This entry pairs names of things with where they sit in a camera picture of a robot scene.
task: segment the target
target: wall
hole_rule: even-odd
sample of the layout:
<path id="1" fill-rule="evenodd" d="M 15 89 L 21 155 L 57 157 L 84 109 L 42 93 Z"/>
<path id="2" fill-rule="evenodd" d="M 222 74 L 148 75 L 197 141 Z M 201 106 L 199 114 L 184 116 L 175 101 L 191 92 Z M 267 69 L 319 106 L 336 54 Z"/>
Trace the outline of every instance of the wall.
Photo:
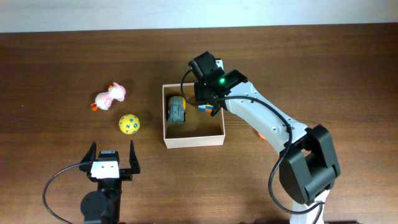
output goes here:
<path id="1" fill-rule="evenodd" d="M 0 0 L 0 32 L 398 22 L 398 0 Z"/>

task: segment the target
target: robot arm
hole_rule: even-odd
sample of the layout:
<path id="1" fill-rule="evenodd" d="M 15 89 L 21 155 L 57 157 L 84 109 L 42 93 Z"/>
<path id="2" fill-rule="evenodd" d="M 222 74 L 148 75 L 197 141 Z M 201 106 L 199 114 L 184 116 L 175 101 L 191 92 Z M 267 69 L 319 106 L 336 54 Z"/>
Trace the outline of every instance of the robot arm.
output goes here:
<path id="1" fill-rule="evenodd" d="M 194 85 L 196 104 L 213 104 L 212 116 L 224 108 L 241 117 L 262 134 L 279 154 L 279 180 L 294 200 L 295 211 L 290 211 L 293 214 L 290 222 L 310 224 L 318 212 L 319 217 L 322 217 L 321 208 L 308 211 L 305 215 L 298 215 L 296 211 L 307 210 L 318 202 L 324 202 L 335 179 L 340 175 L 328 130 L 322 125 L 311 129 L 286 115 L 258 93 L 243 74 L 237 70 L 225 73 L 222 61 L 217 61 L 208 52 L 193 59 L 188 65 L 198 80 Z M 274 111 L 254 99 L 267 104 Z M 292 144 L 288 149 L 286 143 L 289 141 L 289 133 L 280 117 L 286 120 L 292 130 Z M 304 156 L 303 150 L 310 151 L 310 154 Z"/>

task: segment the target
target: yellow ball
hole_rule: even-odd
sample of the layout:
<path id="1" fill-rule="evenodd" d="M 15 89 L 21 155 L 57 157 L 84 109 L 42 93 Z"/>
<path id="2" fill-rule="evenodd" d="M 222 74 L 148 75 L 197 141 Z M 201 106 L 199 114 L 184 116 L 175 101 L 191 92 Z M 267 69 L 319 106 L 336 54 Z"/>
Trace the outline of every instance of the yellow ball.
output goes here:
<path id="1" fill-rule="evenodd" d="M 126 114 L 119 120 L 119 128 L 124 134 L 134 134 L 139 129 L 139 119 L 136 115 Z"/>

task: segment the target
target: toy car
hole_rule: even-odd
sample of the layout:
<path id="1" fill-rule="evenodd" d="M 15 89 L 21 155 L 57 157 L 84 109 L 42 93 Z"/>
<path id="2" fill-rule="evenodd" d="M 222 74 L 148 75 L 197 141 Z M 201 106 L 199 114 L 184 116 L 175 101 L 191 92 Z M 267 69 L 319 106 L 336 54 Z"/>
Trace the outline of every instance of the toy car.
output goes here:
<path id="1" fill-rule="evenodd" d="M 182 96 L 173 96 L 169 99 L 169 110 L 168 110 L 168 121 L 170 123 L 182 124 L 186 118 L 187 114 L 185 110 L 187 109 L 187 102 Z"/>

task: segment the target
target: cardboard box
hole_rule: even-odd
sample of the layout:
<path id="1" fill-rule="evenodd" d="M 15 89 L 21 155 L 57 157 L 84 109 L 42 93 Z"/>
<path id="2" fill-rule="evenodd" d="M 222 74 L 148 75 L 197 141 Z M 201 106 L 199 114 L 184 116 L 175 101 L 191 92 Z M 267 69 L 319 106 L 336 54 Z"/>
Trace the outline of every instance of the cardboard box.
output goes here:
<path id="1" fill-rule="evenodd" d="M 190 101 L 195 101 L 193 83 L 185 83 L 184 92 Z M 188 104 L 186 121 L 183 124 L 169 123 L 167 111 L 172 96 L 181 96 L 180 84 L 163 85 L 163 139 L 167 149 L 219 146 L 224 143 L 223 110 L 212 117 L 209 113 L 199 111 L 197 106 Z"/>

